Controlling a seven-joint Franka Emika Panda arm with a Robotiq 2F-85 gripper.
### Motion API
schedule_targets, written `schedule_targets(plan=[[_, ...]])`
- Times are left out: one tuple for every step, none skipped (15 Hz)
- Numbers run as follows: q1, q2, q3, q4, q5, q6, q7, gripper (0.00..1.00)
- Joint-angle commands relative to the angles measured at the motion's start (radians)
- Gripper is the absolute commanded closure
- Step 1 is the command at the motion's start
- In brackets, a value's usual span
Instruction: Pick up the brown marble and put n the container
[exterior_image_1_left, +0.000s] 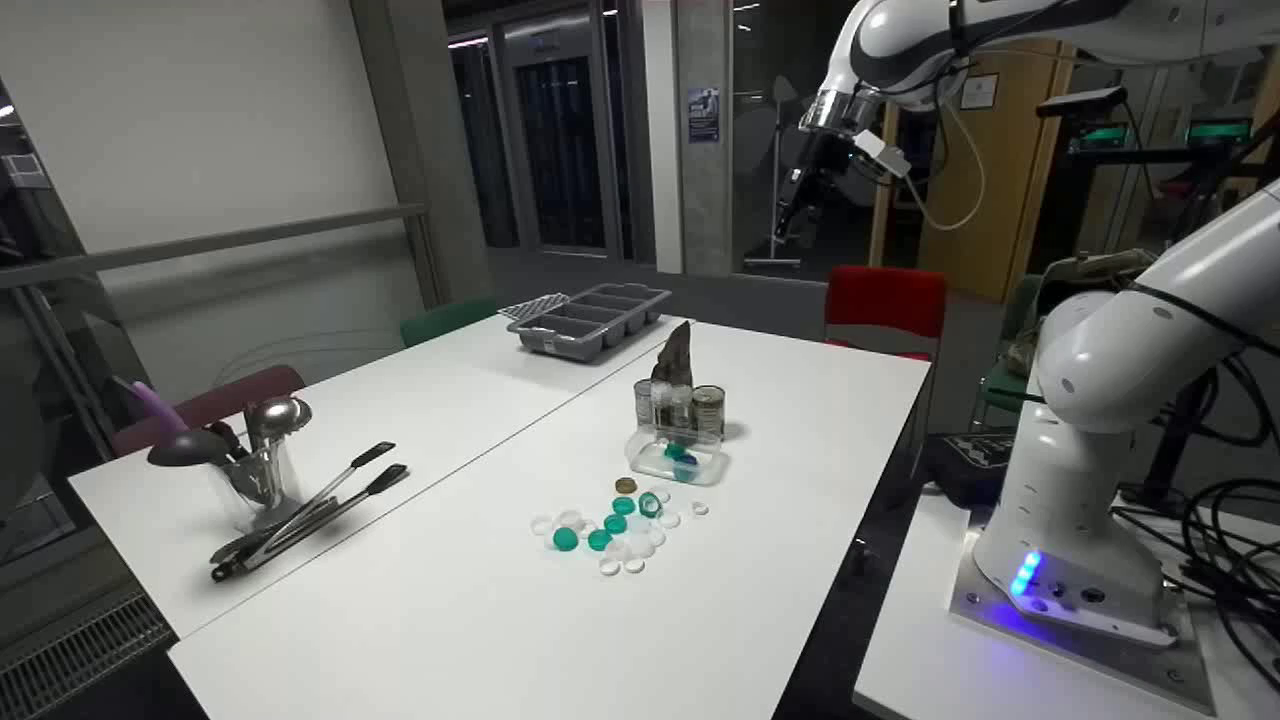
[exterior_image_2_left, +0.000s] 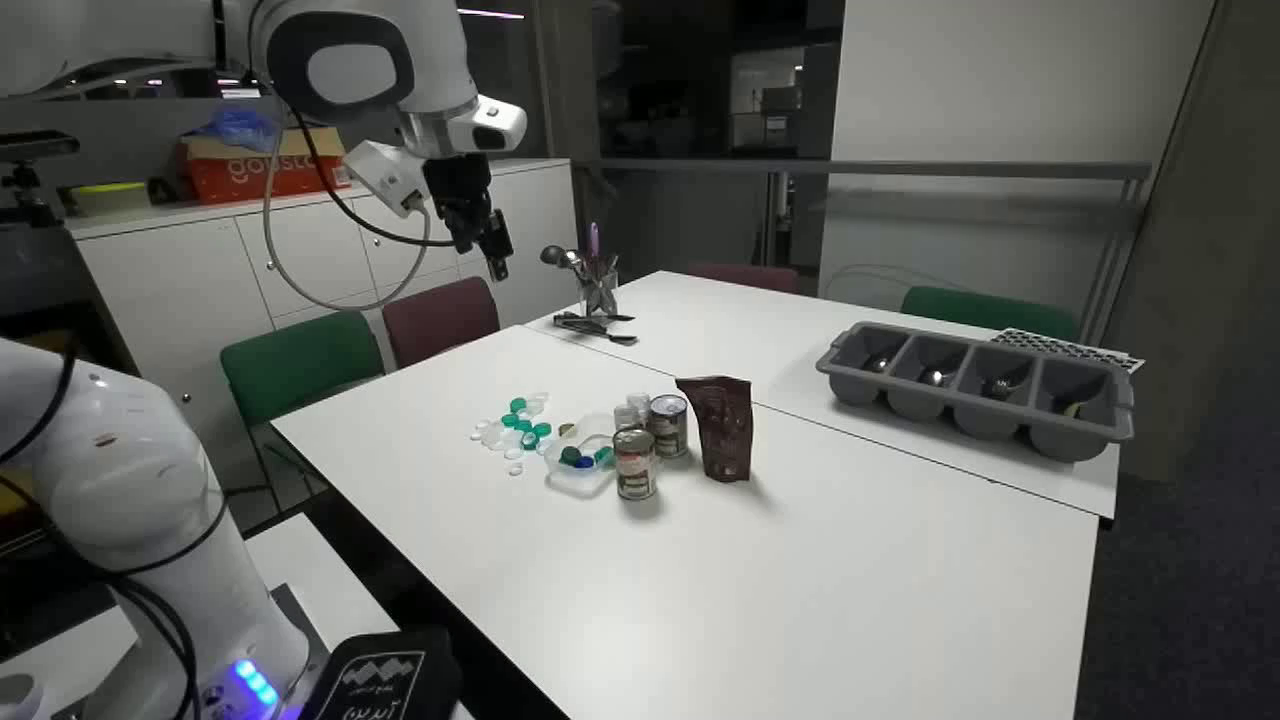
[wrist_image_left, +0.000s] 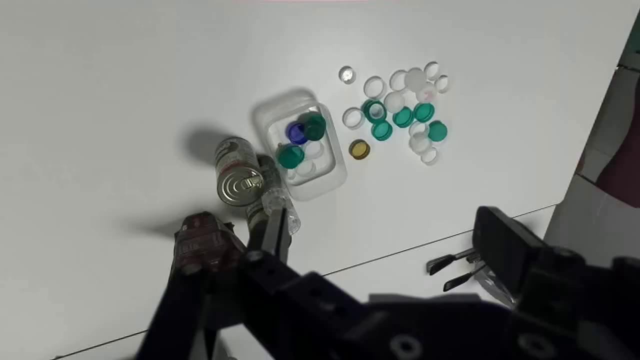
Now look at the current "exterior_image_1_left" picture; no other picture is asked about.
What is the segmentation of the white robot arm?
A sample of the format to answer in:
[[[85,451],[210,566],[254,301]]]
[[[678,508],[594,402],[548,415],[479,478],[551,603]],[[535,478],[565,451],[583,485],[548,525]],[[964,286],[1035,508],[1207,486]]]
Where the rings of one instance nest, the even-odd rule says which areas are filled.
[[[1198,61],[1274,38],[1280,0],[851,0],[798,130],[895,169],[874,102],[929,112],[979,46],[1058,38],[1100,61]],[[1074,291],[1035,332],[1005,490],[972,565],[1017,611],[1169,647],[1160,558],[1113,521],[1136,430],[1280,309],[1280,183],[1160,251],[1119,291]]]

